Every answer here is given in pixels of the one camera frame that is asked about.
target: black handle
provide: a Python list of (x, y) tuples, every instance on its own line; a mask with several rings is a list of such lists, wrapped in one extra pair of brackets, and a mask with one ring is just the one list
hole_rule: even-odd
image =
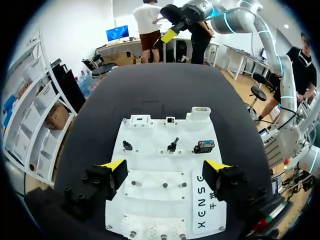
[(68, 68), (65, 64), (63, 64), (62, 67), (64, 68), (65, 72), (68, 72)]

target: man in white shirt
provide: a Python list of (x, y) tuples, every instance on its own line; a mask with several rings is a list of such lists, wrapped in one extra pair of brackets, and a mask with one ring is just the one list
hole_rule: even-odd
[(153, 61), (159, 63), (159, 50), (154, 46), (156, 41), (161, 37), (160, 28), (157, 22), (160, 10), (159, 6), (155, 6), (158, 0), (143, 0), (143, 5), (133, 12), (133, 16), (138, 24), (138, 30), (142, 45), (142, 62), (149, 62), (149, 52), (152, 50)]

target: white test board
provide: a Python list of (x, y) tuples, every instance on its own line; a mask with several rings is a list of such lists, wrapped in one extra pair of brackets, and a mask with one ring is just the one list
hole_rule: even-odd
[[(106, 201), (107, 230), (134, 240), (197, 239), (225, 230), (227, 204), (202, 177), (204, 160), (222, 163), (210, 112), (193, 107), (186, 119), (132, 115), (122, 121), (111, 161), (126, 159), (128, 176)], [(170, 153), (167, 147), (176, 138)], [(123, 141), (132, 150), (125, 150)], [(214, 148), (195, 154), (199, 141), (214, 141)]]

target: person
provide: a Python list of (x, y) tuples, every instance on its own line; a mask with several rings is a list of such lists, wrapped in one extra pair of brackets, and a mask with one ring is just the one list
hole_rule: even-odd
[[(312, 63), (311, 46), (307, 36), (303, 32), (301, 33), (301, 40), (303, 45), (302, 49), (294, 46), (287, 53), (292, 62), (298, 104), (311, 97), (317, 86), (317, 71)], [(258, 117), (258, 120), (255, 121), (255, 124), (259, 125), (261, 120), (270, 114), (270, 112), (280, 103), (281, 92), (278, 87), (270, 102), (265, 106)]]
[(204, 64), (205, 51), (211, 38), (214, 38), (214, 30), (205, 21), (196, 23), (191, 28), (192, 64)]
[(142, 45), (142, 63), (149, 62), (149, 52), (153, 53), (153, 61), (159, 63), (159, 50), (154, 46), (161, 37), (160, 28), (157, 22), (163, 18), (158, 18), (162, 9), (155, 4), (158, 0), (143, 0), (143, 5), (134, 10), (133, 16), (138, 24), (138, 31)]

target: man in black shirt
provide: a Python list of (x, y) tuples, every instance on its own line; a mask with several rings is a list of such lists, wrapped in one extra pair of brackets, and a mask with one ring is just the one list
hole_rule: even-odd
[[(297, 101), (301, 103), (305, 99), (311, 97), (317, 86), (317, 71), (312, 63), (311, 58), (311, 47), (307, 40), (306, 35), (302, 32), (301, 39), (303, 48), (299, 49), (297, 47), (292, 47), (287, 55), (291, 59), (293, 76), (295, 82), (295, 89), (297, 92)], [(260, 124), (260, 121), (271, 113), (271, 111), (281, 103), (281, 92), (278, 87), (273, 95), (273, 98), (265, 106), (258, 120), (255, 121), (257, 125)]]

